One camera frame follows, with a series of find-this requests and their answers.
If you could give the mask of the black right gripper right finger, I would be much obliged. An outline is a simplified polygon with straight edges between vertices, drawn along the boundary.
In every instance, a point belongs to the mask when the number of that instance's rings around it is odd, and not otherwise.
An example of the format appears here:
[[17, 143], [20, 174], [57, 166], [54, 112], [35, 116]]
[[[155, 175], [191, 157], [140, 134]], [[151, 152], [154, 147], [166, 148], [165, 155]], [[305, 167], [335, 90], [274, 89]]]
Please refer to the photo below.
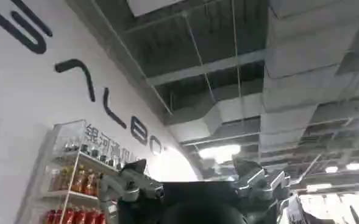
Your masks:
[[240, 156], [233, 157], [233, 166], [238, 179], [232, 182], [232, 187], [239, 196], [261, 201], [275, 200], [279, 210], [289, 205], [290, 176], [283, 170], [268, 172], [256, 161]]

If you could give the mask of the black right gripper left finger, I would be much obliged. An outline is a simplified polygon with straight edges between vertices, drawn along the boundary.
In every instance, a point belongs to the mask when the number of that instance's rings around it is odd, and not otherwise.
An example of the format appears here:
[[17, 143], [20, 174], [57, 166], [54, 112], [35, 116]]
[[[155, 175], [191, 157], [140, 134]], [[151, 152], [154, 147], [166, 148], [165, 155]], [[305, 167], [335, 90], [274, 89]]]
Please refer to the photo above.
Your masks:
[[99, 206], [106, 219], [153, 219], [161, 210], [163, 184], [144, 174], [146, 160], [99, 176]]

